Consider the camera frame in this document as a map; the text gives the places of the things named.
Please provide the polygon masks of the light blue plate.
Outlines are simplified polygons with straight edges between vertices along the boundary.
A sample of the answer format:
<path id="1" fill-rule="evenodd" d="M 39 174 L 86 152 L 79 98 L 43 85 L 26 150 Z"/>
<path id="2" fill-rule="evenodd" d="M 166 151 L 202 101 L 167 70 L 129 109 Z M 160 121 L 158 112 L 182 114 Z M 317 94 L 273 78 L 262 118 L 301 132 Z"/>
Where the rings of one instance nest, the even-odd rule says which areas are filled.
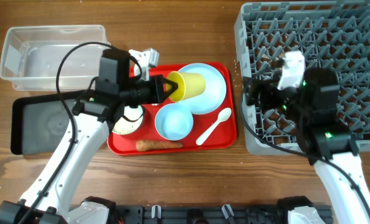
<path id="1" fill-rule="evenodd" d="M 224 101 L 227 88 L 224 77 L 216 68 L 205 63 L 192 63 L 176 72 L 198 73 L 206 81 L 206 89 L 202 94 L 176 102 L 187 107 L 191 114 L 208 114 Z"/>

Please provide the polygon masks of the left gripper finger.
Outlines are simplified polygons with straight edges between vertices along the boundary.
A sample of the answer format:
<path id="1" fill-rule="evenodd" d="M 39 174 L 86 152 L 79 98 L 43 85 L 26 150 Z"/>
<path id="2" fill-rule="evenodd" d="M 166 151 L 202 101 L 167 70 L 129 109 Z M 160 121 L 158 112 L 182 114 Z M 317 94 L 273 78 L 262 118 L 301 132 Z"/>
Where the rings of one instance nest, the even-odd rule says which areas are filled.
<path id="1" fill-rule="evenodd" d="M 177 82 L 172 81 L 172 80 L 167 79 L 167 78 L 164 78 L 164 83 L 165 83 L 165 84 L 168 84 L 168 85 L 171 85 L 171 86 L 177 86 L 177 85 L 178 85 L 178 83 L 177 83 Z"/>
<path id="2" fill-rule="evenodd" d="M 172 86 L 166 86 L 166 89 L 164 91 L 164 99 L 168 99 L 176 90 L 178 87 L 172 87 Z"/>

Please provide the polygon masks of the light blue small bowl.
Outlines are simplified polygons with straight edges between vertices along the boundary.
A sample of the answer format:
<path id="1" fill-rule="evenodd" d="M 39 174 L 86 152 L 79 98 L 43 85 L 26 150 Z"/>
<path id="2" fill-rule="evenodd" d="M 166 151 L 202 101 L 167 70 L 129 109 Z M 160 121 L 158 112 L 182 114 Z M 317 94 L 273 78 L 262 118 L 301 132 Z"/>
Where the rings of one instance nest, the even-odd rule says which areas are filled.
<path id="1" fill-rule="evenodd" d="M 154 118 L 158 134 L 169 141 L 178 141 L 192 131 L 194 118 L 189 109 L 177 103 L 163 106 Z"/>

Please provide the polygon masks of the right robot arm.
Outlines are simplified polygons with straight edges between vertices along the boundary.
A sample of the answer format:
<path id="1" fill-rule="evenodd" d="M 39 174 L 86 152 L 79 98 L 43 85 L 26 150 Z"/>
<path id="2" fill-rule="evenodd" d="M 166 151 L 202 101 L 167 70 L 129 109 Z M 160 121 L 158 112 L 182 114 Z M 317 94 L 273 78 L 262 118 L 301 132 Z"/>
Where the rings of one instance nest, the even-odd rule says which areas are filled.
<path id="1" fill-rule="evenodd" d="M 354 136 L 337 118 L 339 84 L 325 68 L 303 72 L 297 87 L 277 80 L 246 78 L 240 105 L 281 108 L 298 128 L 299 156 L 308 159 L 322 181 L 340 223 L 370 223 L 370 192 Z"/>

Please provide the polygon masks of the yellow plastic cup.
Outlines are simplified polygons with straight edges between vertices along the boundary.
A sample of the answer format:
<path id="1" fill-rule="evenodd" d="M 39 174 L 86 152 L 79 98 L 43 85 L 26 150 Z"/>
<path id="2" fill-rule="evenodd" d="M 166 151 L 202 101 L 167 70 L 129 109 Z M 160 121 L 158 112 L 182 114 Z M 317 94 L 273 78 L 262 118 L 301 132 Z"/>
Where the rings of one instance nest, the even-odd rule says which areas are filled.
<path id="1" fill-rule="evenodd" d="M 173 71 L 168 74 L 167 79 L 178 84 L 178 89 L 169 96 L 174 102 L 198 96 L 206 89 L 206 81 L 198 73 Z"/>

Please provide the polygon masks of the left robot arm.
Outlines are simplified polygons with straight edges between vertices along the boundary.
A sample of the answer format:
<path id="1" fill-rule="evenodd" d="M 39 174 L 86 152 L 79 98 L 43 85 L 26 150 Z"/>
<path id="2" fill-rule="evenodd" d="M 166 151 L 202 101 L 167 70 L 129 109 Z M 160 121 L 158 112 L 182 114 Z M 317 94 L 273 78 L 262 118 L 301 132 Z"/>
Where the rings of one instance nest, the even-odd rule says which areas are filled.
<path id="1" fill-rule="evenodd" d="M 99 147 L 109 137 L 126 106 L 162 103 L 178 84 L 156 75 L 147 78 L 147 68 L 130 76 L 129 52 L 106 45 L 100 70 L 90 86 L 69 108 L 61 91 L 57 97 L 69 117 L 69 126 L 38 179 L 19 201 L 3 201 L 0 223 L 116 223 L 116 203 L 89 197 L 73 210 L 70 202 L 80 179 Z"/>

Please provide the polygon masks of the white plastic spoon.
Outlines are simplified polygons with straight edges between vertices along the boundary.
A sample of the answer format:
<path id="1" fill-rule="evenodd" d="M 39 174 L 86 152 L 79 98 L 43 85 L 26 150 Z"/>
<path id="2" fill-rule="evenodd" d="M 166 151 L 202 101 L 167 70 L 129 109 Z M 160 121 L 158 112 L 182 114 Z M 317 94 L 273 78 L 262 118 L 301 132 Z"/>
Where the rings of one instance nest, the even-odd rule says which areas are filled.
<path id="1" fill-rule="evenodd" d="M 224 108 L 221 110 L 217 116 L 217 119 L 214 123 L 211 124 L 210 127 L 208 127 L 197 139 L 196 144 L 198 146 L 201 146 L 207 138 L 212 134 L 212 132 L 218 127 L 219 124 L 221 124 L 224 121 L 227 121 L 232 114 L 232 110 L 230 108 Z"/>

